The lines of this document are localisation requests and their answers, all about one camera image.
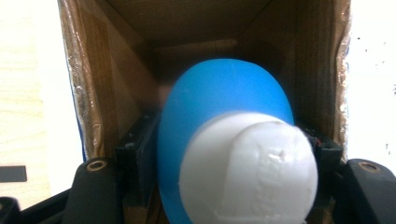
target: cardboard box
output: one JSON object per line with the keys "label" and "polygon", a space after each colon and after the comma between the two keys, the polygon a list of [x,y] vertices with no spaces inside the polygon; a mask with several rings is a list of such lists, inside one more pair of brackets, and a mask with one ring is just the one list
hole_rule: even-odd
{"label": "cardboard box", "polygon": [[86,154],[111,156],[176,79],[220,57],[256,63],[294,115],[343,143],[348,0],[60,0]]}

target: cardboard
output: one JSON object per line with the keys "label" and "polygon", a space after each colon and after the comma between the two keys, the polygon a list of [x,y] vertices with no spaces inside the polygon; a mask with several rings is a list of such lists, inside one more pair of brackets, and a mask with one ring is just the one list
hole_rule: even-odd
{"label": "cardboard", "polygon": [[349,0],[60,0],[86,155],[112,156],[141,112],[161,108],[186,69],[220,57],[267,69],[296,118],[343,145],[348,6]]}

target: blue balloon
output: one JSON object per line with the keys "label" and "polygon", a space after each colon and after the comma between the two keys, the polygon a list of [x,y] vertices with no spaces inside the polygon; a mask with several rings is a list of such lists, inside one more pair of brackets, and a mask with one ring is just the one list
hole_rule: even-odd
{"label": "blue balloon", "polygon": [[198,63],[177,81],[163,108],[158,138],[158,181],[171,223],[191,223],[179,193],[180,165],[196,130],[232,111],[259,112],[293,125],[288,99],[257,64],[234,59]]}

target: white 3d-printed part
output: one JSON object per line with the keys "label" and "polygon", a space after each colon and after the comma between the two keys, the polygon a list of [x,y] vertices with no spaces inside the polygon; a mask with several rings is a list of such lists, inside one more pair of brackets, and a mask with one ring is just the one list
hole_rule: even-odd
{"label": "white 3d-printed part", "polygon": [[181,164],[183,206],[195,224],[303,223],[318,171],[296,127],[260,113],[229,113],[205,123]]}

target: white cap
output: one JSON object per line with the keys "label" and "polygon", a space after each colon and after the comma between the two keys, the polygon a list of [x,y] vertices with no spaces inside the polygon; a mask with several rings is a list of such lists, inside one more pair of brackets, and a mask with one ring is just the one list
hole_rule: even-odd
{"label": "white cap", "polygon": [[179,186],[195,224],[296,224],[313,205],[318,171],[300,129],[268,115],[235,112],[197,131]]}

